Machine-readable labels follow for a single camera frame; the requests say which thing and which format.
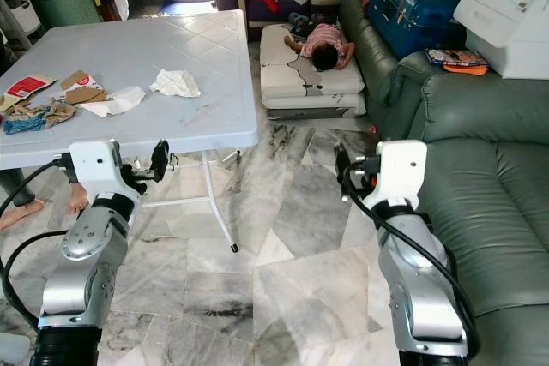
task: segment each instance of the dark sofa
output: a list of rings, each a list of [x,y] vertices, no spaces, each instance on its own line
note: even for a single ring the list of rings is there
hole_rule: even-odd
[[[367,108],[384,139],[428,144],[420,207],[454,253],[482,339],[473,366],[549,364],[549,81],[398,61],[345,0]]]
[[[251,39],[259,39],[263,27],[268,24],[287,21],[292,12],[311,15],[311,11],[324,13],[332,11],[331,8],[325,8],[322,5],[312,8],[311,0],[303,5],[293,0],[278,0],[279,11],[276,14],[272,13],[262,0],[215,0],[215,2],[218,10],[241,9],[244,12],[248,34]]]

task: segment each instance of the wire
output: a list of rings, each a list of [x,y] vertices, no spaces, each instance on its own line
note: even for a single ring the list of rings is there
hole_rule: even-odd
[[[55,159],[55,160],[51,161],[50,163],[39,167],[36,171],[34,171],[30,175],[28,175],[27,178],[25,180],[23,180],[23,182],[19,186],[17,186],[17,188],[15,188],[15,190],[13,192],[11,192],[8,195],[8,198],[4,201],[2,206],[0,206],[0,217],[2,217],[3,213],[8,208],[10,202],[12,202],[12,200],[14,200],[14,198],[19,194],[19,192],[25,186],[27,186],[40,173],[42,173],[43,171],[49,169],[50,167],[57,166],[58,164],[59,164],[59,161],[57,159]],[[4,271],[5,271],[5,268],[4,268],[3,263],[2,263],[2,258],[0,257],[0,275],[2,276],[2,279],[3,279],[2,288],[4,290],[4,294],[6,295],[6,299],[8,299],[8,302],[10,302],[14,306],[15,310],[17,310],[19,313],[21,313],[23,315],[23,317],[25,317],[25,320],[28,321],[30,326],[33,329],[36,330],[38,328],[38,318],[36,316],[34,316],[32,313],[30,313],[27,310],[27,308],[25,308],[25,306],[23,305],[21,299],[17,296],[17,293],[15,293],[15,290],[14,290],[12,284],[9,282],[9,279],[8,279],[7,276],[6,276],[6,279],[4,280],[4,276],[3,276]]]
[[[62,236],[65,233],[67,233],[67,231],[48,231],[47,233],[40,233],[39,235],[33,236],[30,239],[26,240],[25,242],[20,244],[17,249],[15,249],[14,253],[11,254],[11,256],[9,257],[6,263],[6,267],[4,268],[2,273],[3,293],[4,295],[6,295],[8,302],[14,308],[21,309],[21,310],[18,310],[19,313],[23,315],[23,317],[35,330],[38,330],[38,318],[28,311],[28,309],[25,307],[21,299],[15,293],[13,286],[9,282],[9,271],[11,270],[11,267],[13,266],[15,259],[17,259],[17,256],[31,243],[34,243],[37,240],[43,239],[45,237]]]
[[[368,216],[378,225],[382,226],[391,235],[398,237],[408,246],[416,249],[446,278],[446,280],[449,281],[454,291],[458,314],[463,321],[463,326],[465,328],[466,335],[468,336],[469,356],[474,357],[480,350],[480,337],[474,324],[474,312],[472,309],[473,305],[471,304],[467,293],[463,290],[462,286],[457,282],[452,273],[440,261],[438,261],[435,256],[429,253],[429,251],[423,248],[419,243],[415,242],[411,237],[408,237],[407,235],[396,229],[393,225],[387,223],[387,221],[382,219],[375,212],[366,207],[366,205],[357,195],[357,189],[354,186],[354,183],[351,181],[351,171],[358,169],[360,165],[361,162],[356,162],[350,164],[345,169],[345,171],[343,172],[343,186],[347,190],[349,196],[354,201],[354,203],[359,207],[362,212],[364,212],[364,214],[366,214],[366,216]]]

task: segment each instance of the pink shirt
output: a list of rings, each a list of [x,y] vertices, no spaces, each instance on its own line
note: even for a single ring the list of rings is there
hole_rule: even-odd
[[[312,50],[319,43],[332,45],[340,56],[345,56],[339,30],[326,23],[321,23],[311,32],[307,38],[307,43],[305,43],[301,49],[301,56],[312,57]]]

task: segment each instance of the white mattress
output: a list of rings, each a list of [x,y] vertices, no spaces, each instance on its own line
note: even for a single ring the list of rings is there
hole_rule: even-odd
[[[365,87],[354,59],[343,70],[316,72],[312,61],[284,45],[288,25],[263,29],[261,39],[262,102],[269,109],[357,107],[365,113]]]

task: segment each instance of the black hair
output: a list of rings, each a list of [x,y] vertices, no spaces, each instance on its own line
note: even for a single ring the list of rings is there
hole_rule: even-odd
[[[332,69],[339,59],[339,53],[332,45],[324,44],[315,47],[312,51],[312,64],[318,70]]]

